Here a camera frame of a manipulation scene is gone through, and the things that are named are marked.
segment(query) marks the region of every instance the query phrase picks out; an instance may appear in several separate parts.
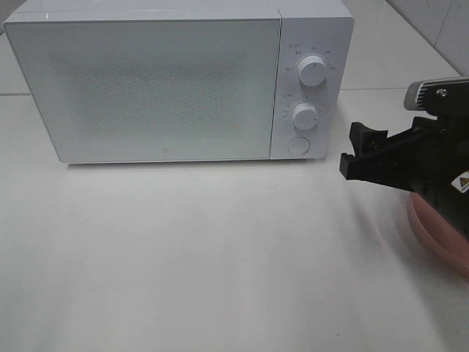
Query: microwave control panel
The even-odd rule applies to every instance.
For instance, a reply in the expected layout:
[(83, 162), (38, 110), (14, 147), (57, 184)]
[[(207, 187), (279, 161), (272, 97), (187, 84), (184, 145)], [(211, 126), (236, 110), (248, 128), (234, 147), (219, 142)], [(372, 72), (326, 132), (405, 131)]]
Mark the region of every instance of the microwave control panel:
[(282, 19), (271, 159), (324, 157), (353, 23)]

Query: microwave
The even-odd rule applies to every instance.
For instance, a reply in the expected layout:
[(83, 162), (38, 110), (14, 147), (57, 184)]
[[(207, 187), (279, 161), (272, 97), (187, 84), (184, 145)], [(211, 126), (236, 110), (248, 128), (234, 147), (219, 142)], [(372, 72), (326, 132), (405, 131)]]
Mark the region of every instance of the microwave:
[(65, 163), (322, 158), (340, 0), (28, 0), (4, 22)]

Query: microwave door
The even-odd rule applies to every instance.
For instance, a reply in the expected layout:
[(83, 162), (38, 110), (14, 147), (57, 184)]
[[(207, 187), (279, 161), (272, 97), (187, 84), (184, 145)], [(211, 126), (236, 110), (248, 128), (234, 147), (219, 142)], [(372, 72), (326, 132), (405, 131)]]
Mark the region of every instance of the microwave door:
[(270, 157), (279, 19), (7, 28), (61, 161)]

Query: power knob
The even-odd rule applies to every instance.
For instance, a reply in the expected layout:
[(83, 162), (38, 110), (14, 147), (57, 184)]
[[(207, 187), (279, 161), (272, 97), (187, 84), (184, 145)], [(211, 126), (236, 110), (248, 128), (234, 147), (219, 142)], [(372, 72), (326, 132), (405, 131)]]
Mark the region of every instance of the power knob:
[(328, 73), (328, 64), (319, 54), (312, 54), (298, 63), (298, 76), (301, 83), (308, 87), (319, 86)]
[(319, 115), (311, 104), (296, 105), (292, 111), (293, 125), (299, 130), (309, 130), (317, 124)]

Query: white countertop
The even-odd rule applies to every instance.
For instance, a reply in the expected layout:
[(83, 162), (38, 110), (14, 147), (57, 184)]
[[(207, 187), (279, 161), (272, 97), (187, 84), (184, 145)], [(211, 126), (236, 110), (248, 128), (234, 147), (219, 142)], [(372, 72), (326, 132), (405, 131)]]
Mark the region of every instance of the white countertop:
[(407, 129), (405, 87), (456, 73), (383, 1), (346, 4), (320, 161), (61, 164), (0, 36), (1, 351), (468, 349), (468, 281), (407, 192), (339, 173), (351, 122)]

